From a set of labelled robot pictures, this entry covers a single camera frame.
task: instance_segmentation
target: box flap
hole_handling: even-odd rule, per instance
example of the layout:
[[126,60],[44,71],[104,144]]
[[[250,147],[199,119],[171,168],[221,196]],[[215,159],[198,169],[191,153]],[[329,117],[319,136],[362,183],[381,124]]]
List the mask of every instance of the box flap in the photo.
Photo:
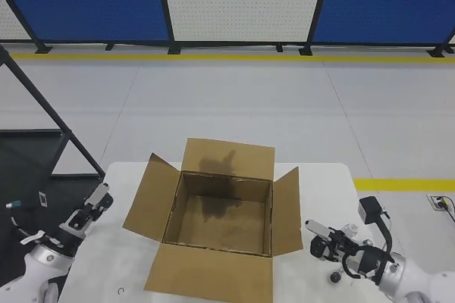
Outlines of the box flap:
[[145,290],[225,302],[272,302],[271,258],[162,243]]
[[187,140],[182,170],[273,180],[275,149],[211,139]]
[[123,228],[161,241],[180,172],[152,154]]
[[303,249],[298,167],[273,185],[273,256]]

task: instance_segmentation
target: black base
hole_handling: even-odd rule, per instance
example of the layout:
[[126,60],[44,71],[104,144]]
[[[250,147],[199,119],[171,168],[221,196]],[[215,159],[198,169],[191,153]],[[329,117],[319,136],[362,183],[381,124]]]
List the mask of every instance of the black base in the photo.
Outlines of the black base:
[[443,54],[437,49],[432,49],[431,51],[426,52],[428,52],[433,58],[445,58],[445,56],[443,56]]
[[455,51],[454,51],[450,46],[448,46],[448,45],[445,46],[445,47],[443,48],[443,50],[446,51],[447,54],[450,54],[450,55],[455,54]]
[[46,46],[45,48],[39,48],[36,50],[36,54],[48,54],[51,51],[51,46]]
[[313,55],[312,49],[310,49],[310,48],[298,48],[298,52],[300,53],[300,56],[311,56],[311,55]]
[[182,48],[180,47],[174,47],[174,46],[171,46],[170,48],[168,48],[168,55],[180,55],[180,50]]
[[107,52],[111,51],[113,49],[113,46],[115,46],[114,43],[108,43],[106,45],[105,51],[107,51]]

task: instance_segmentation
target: blue partition panel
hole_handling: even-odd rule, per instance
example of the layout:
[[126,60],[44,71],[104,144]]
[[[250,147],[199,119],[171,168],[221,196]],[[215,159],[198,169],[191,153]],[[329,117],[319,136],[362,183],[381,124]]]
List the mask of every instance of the blue partition panel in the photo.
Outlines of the blue partition panel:
[[314,42],[442,43],[455,0],[324,0]]
[[15,0],[41,40],[168,41],[160,0]]

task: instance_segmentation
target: white table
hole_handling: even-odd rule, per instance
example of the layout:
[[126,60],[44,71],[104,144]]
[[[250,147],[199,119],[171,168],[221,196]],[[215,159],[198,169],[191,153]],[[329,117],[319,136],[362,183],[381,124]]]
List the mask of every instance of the white table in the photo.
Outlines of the white table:
[[[173,163],[180,168],[180,163]],[[276,164],[275,179],[300,167],[300,208],[307,219],[340,229],[355,223],[355,239],[373,239],[357,213],[358,197],[349,170],[343,164]],[[143,290],[158,243],[121,228],[133,203],[146,162],[113,163],[105,182],[115,202],[91,226],[77,252],[60,303],[81,302],[201,302],[208,301]],[[376,303],[389,301],[368,280],[344,276],[336,286],[328,274],[340,265],[320,261],[309,253],[313,237],[303,231],[302,251],[274,258],[274,302]]]

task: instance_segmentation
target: screw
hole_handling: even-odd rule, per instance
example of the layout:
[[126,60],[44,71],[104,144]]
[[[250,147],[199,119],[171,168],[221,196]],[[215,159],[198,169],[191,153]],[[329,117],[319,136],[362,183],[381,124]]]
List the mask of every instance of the screw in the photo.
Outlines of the screw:
[[397,272],[397,265],[396,264],[392,264],[389,267],[389,271],[392,272],[392,273],[396,273]]

